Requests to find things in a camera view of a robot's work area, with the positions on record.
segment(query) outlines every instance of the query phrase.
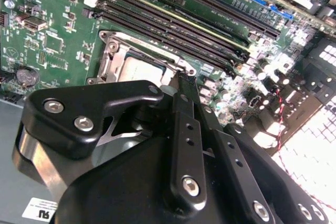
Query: screw hole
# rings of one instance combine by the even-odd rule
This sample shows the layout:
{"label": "screw hole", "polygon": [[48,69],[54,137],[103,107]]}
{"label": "screw hole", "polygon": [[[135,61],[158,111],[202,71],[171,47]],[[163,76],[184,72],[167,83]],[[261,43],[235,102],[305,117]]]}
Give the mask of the screw hole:
{"label": "screw hole", "polygon": [[186,139],[186,142],[187,142],[187,144],[190,145],[190,146],[194,146],[194,145],[195,145],[195,143],[194,143],[190,138],[187,138],[187,139]]}
{"label": "screw hole", "polygon": [[239,167],[242,167],[242,166],[243,166],[242,162],[239,161],[238,159],[236,159],[236,164],[237,164]]}
{"label": "screw hole", "polygon": [[235,148],[235,146],[232,144],[232,143],[227,143],[227,145],[231,148],[231,149],[234,149]]}
{"label": "screw hole", "polygon": [[189,101],[188,97],[186,97],[185,95],[181,94],[180,96],[181,96],[181,98],[182,98],[183,101],[185,101],[185,102]]}
{"label": "screw hole", "polygon": [[233,128],[235,129],[235,132],[237,132],[238,134],[241,134],[242,131],[240,130],[240,128],[238,126],[233,126]]}
{"label": "screw hole", "polygon": [[188,128],[189,130],[191,130],[191,131],[194,129],[194,127],[193,127],[191,124],[188,124],[188,123],[187,123],[186,126],[187,126],[187,128]]}
{"label": "screw hole", "polygon": [[159,93],[158,90],[157,90],[157,88],[154,87],[154,86],[149,86],[149,90],[150,90],[151,92],[153,92],[154,94],[158,94],[158,93]]}
{"label": "screw hole", "polygon": [[211,113],[211,112],[212,112],[212,110],[211,110],[209,107],[207,107],[207,106],[204,107],[204,109],[205,109],[205,111],[208,112],[208,113]]}

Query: mounting bolt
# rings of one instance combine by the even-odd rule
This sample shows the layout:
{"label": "mounting bolt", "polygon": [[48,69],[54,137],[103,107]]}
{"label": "mounting bolt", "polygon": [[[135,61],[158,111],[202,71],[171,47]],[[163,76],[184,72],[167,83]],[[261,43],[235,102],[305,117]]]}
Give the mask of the mounting bolt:
{"label": "mounting bolt", "polygon": [[64,110],[64,106],[58,101],[47,101],[44,104],[44,109],[50,113],[58,114]]}
{"label": "mounting bolt", "polygon": [[314,205],[311,205],[311,208],[313,209],[314,213],[319,217],[320,220],[325,220],[325,217],[323,216],[323,213]]}
{"label": "mounting bolt", "polygon": [[111,50],[111,52],[118,51],[118,48],[119,48],[119,46],[116,42],[112,41],[112,42],[109,43],[109,49]]}
{"label": "mounting bolt", "polygon": [[182,180],[182,185],[184,190],[186,190],[190,196],[196,197],[200,193],[198,183],[192,178],[184,178]]}
{"label": "mounting bolt", "polygon": [[89,132],[93,129],[93,122],[85,116],[77,117],[74,121],[74,125],[80,131]]}
{"label": "mounting bolt", "polygon": [[253,208],[256,214],[264,221],[268,222],[269,221],[269,214],[267,209],[258,201],[253,202]]}
{"label": "mounting bolt", "polygon": [[305,208],[302,204],[298,204],[301,213],[306,217],[307,220],[312,220],[312,216],[307,208]]}
{"label": "mounting bolt", "polygon": [[239,126],[237,125],[233,125],[233,129],[235,130],[235,132],[237,132],[238,134],[242,133],[242,130],[239,128]]}

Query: ram slot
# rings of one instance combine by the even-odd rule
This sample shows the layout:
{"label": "ram slot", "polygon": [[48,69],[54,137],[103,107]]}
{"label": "ram slot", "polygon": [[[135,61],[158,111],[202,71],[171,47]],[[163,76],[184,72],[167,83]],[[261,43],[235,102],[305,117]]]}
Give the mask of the ram slot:
{"label": "ram slot", "polygon": [[[110,1],[111,5],[115,5],[115,0],[108,0]],[[233,46],[232,44],[221,40],[219,38],[216,38],[212,36],[211,34],[208,34],[202,30],[199,30],[190,24],[184,23],[172,16],[169,16],[157,9],[152,8],[151,6],[148,6],[146,4],[140,3],[136,0],[118,0],[122,1],[126,4],[129,4],[131,6],[136,7],[139,9],[144,16],[147,18],[151,17],[153,21],[161,22],[163,25],[168,25],[171,31],[176,33],[180,33],[181,35],[188,36],[189,39],[196,39],[200,43],[203,43],[206,46],[211,45],[216,50],[219,50],[220,52],[224,52],[227,55],[228,59],[232,59],[239,62],[245,62],[248,59],[248,52],[244,51],[240,48],[237,48],[236,46]]]}
{"label": "ram slot", "polygon": [[219,57],[219,58],[224,58],[227,60],[232,60],[234,62],[236,62],[237,59],[229,57],[228,55],[225,55],[223,53],[221,53],[220,51],[218,51],[218,49],[212,48],[211,46],[209,46],[208,44],[203,44],[199,41],[196,41],[194,38],[190,38],[185,34],[179,34],[177,33],[174,29],[168,28],[164,25],[158,24],[152,20],[146,19],[145,17],[129,10],[126,9],[122,6],[118,6],[118,5],[107,5],[107,4],[102,4],[101,6],[97,6],[100,7],[102,10],[106,10],[108,12],[116,13],[119,12],[120,14],[124,14],[126,15],[129,19],[134,19],[134,20],[139,20],[141,21],[143,24],[145,24],[148,29],[156,29],[156,31],[159,31],[159,33],[161,34],[167,34],[167,37],[172,37],[175,40],[181,40],[184,41],[185,43],[188,43],[189,45],[193,45],[196,48],[199,48],[200,50],[204,50],[207,51],[211,54],[213,54],[215,57]]}
{"label": "ram slot", "polygon": [[223,70],[228,70],[231,72],[233,71],[232,67],[230,67],[230,63],[227,60],[217,57],[215,55],[209,54],[205,50],[195,47],[194,45],[186,43],[178,38],[174,38],[173,36],[167,37],[164,34],[160,33],[161,31],[152,29],[148,27],[147,24],[140,22],[138,20],[130,20],[127,17],[123,18],[116,13],[113,14],[113,13],[107,13],[107,12],[93,12],[85,8],[83,9],[83,15],[90,16],[96,19],[102,18],[109,22],[116,23],[119,26],[122,26],[136,33],[145,35],[148,38],[151,38],[157,42],[164,43],[165,45],[171,47],[172,49],[175,49],[179,52],[187,54],[195,59],[199,59],[214,67],[217,67]]}
{"label": "ram slot", "polygon": [[230,6],[222,0],[194,0],[202,5],[209,7],[211,10],[216,11],[231,20],[245,25],[251,30],[257,31],[271,39],[277,39],[281,32],[267,25],[264,22],[242,12],[241,10]]}

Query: capacitor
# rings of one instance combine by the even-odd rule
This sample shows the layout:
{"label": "capacitor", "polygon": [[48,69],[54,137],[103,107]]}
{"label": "capacitor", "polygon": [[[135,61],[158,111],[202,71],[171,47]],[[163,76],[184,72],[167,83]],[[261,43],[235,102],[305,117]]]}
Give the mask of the capacitor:
{"label": "capacitor", "polygon": [[321,4],[318,2],[313,3],[313,6],[308,10],[311,15],[315,15],[317,11],[321,8]]}
{"label": "capacitor", "polygon": [[256,106],[258,106],[258,108],[259,108],[260,110],[263,110],[263,109],[265,108],[265,105],[263,104],[262,101],[257,102],[257,105],[256,105]]}
{"label": "capacitor", "polygon": [[276,95],[277,90],[279,89],[279,86],[275,84],[275,82],[272,81],[271,78],[267,77],[264,81],[263,84],[265,88],[272,94]]}
{"label": "capacitor", "polygon": [[16,72],[16,79],[20,85],[29,88],[40,82],[40,75],[35,69],[24,67]]}
{"label": "capacitor", "polygon": [[283,73],[281,73],[280,71],[277,71],[276,76],[279,77],[279,81],[278,83],[281,85],[287,85],[290,83],[290,80],[287,76],[285,76]]}
{"label": "capacitor", "polygon": [[209,77],[204,77],[204,86],[207,86],[210,89],[216,89],[216,82]]}
{"label": "capacitor", "polygon": [[263,69],[263,71],[267,74],[271,74],[273,73],[273,67],[268,63],[268,62],[263,62],[261,65],[261,68]]}
{"label": "capacitor", "polygon": [[217,99],[215,100],[215,104],[216,104],[216,109],[221,110],[225,107],[226,102],[223,101],[222,99]]}
{"label": "capacitor", "polygon": [[22,21],[24,21],[26,18],[29,18],[29,17],[30,15],[28,13],[22,13],[15,17],[15,21],[18,23],[22,23]]}
{"label": "capacitor", "polygon": [[199,95],[199,100],[202,104],[209,104],[211,99],[209,97],[206,97],[205,95],[200,94]]}
{"label": "capacitor", "polygon": [[225,117],[226,117],[226,114],[225,114],[225,113],[220,113],[220,114],[218,114],[218,119],[220,119],[220,120],[224,120]]}
{"label": "capacitor", "polygon": [[323,18],[323,17],[330,17],[331,14],[333,14],[334,9],[331,9],[330,7],[324,6],[321,11],[317,14],[318,18]]}
{"label": "capacitor", "polygon": [[229,91],[227,91],[226,89],[224,89],[223,91],[221,91],[220,93],[220,97],[224,100],[224,101],[229,101],[231,98],[231,95],[229,93]]}
{"label": "capacitor", "polygon": [[4,1],[4,5],[8,8],[8,9],[14,9],[15,8],[15,3],[12,0],[5,0]]}
{"label": "capacitor", "polygon": [[259,81],[265,80],[265,78],[267,77],[266,73],[263,72],[261,69],[258,69],[256,71],[256,76],[257,76]]}
{"label": "capacitor", "polygon": [[304,79],[304,77],[301,74],[296,74],[293,76],[293,81],[294,83],[298,84],[298,85],[305,85],[306,84],[306,80]]}

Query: green circuit board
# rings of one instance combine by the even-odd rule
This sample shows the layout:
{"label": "green circuit board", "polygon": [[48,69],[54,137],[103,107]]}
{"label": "green circuit board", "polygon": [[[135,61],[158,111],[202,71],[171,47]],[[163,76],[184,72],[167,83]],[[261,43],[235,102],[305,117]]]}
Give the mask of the green circuit board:
{"label": "green circuit board", "polygon": [[[25,87],[14,78],[10,82],[2,83],[2,92],[28,95],[37,89],[87,84],[88,78],[97,75],[105,47],[98,36],[100,30],[120,31],[143,41],[152,41],[147,36],[116,22],[84,17],[82,11],[88,8],[84,4],[85,0],[10,1],[11,3],[8,0],[7,3],[5,1],[1,3],[1,10],[9,15],[9,23],[1,31],[1,70],[15,73],[22,66],[33,68],[39,74],[39,83],[33,87]],[[217,114],[229,115],[222,119],[223,124],[233,120],[233,111],[258,113],[255,108],[242,106],[245,99],[244,92],[250,87],[259,85],[253,77],[258,61],[265,60],[275,64],[282,72],[287,73],[299,58],[305,45],[315,36],[317,29],[321,28],[319,24],[312,26],[313,22],[308,22],[304,16],[295,14],[290,8],[286,8],[285,12],[294,18],[288,25],[288,19],[252,0],[221,0],[279,31],[278,38],[274,39],[251,32],[246,25],[235,22],[194,0],[138,1],[165,10],[180,20],[187,20],[250,54],[248,71],[242,71],[242,64],[231,66],[230,62],[227,62],[236,78],[228,77],[221,68],[213,67],[188,54],[181,54],[196,69],[199,84],[204,84],[203,77],[207,76],[219,82],[217,87],[219,92],[224,89],[230,92],[231,98],[227,101],[225,109],[216,105],[218,95],[211,97],[209,101],[209,105]],[[137,12],[132,5],[118,1],[116,4],[134,13]],[[25,16],[27,12],[30,17],[45,22],[40,24],[44,27],[39,27],[37,31],[22,26],[18,20],[27,18]],[[165,48],[164,43],[156,42],[156,44]]]}

